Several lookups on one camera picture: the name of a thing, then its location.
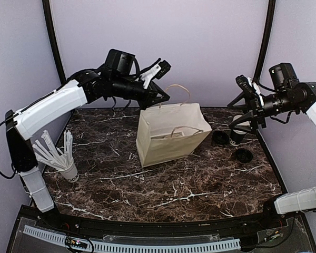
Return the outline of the stack of white paper cups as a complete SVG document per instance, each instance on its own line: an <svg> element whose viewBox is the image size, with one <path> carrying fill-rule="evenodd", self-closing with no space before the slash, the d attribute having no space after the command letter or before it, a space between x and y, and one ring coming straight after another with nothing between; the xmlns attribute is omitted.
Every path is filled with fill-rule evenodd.
<svg viewBox="0 0 316 253"><path fill-rule="evenodd" d="M240 118L240 117L242 117L242 115L234 116L233 121ZM248 121L240 123L240 124L238 124L238 126L244 126L244 127L248 127L250 129L250 123ZM244 131L231 130L231 132L230 132L230 145L235 146L235 147L239 146L242 143L246 134L247 133Z"/></svg>

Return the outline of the cream paper bag with handles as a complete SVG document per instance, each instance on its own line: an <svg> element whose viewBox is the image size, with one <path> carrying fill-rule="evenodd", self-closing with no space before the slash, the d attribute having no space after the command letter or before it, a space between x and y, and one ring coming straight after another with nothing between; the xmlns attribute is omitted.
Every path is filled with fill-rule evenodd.
<svg viewBox="0 0 316 253"><path fill-rule="evenodd" d="M141 166L187 157L211 131L198 103L159 103L142 110L136 136Z"/></svg>

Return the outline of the stack of black coffee lids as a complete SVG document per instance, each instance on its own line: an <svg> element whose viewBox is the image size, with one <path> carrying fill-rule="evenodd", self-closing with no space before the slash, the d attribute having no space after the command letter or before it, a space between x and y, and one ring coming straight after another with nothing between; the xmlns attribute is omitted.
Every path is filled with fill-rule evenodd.
<svg viewBox="0 0 316 253"><path fill-rule="evenodd" d="M235 151L236 159L241 163L249 163L253 159L253 154L248 149L239 148Z"/></svg>

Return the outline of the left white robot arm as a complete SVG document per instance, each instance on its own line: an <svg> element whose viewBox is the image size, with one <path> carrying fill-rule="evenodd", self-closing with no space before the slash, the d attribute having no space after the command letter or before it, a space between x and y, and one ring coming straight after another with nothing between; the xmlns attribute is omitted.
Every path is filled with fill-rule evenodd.
<svg viewBox="0 0 316 253"><path fill-rule="evenodd" d="M56 205L38 168L31 137L67 112L100 98L137 101L142 110L168 101L169 95L154 80L161 79L170 69L171 65L162 59L140 69L135 55L111 49L100 67L78 71L61 88L16 112L6 112L1 125L6 129L14 172L19 174L38 210L44 213L43 221L51 229L59 230L64 219L54 210Z"/></svg>

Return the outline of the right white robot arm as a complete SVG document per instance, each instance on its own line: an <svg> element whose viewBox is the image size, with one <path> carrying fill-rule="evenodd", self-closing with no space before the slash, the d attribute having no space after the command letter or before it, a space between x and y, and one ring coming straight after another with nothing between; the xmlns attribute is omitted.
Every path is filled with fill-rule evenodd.
<svg viewBox="0 0 316 253"><path fill-rule="evenodd" d="M228 108L236 108L241 99L245 104L241 107L244 115L233 120L229 128L234 131L256 133L258 128L266 127L266 118L287 124L277 115L286 113L304 113L316 126L316 82L300 82L291 63L280 63L269 69L273 83L272 93L263 95L262 85L257 79L237 76L235 81L242 93L235 98ZM258 224L269 229L275 224L279 215L287 213L313 211L316 212L316 186L294 193L285 193L273 197L263 205L263 212L259 215Z"/></svg>

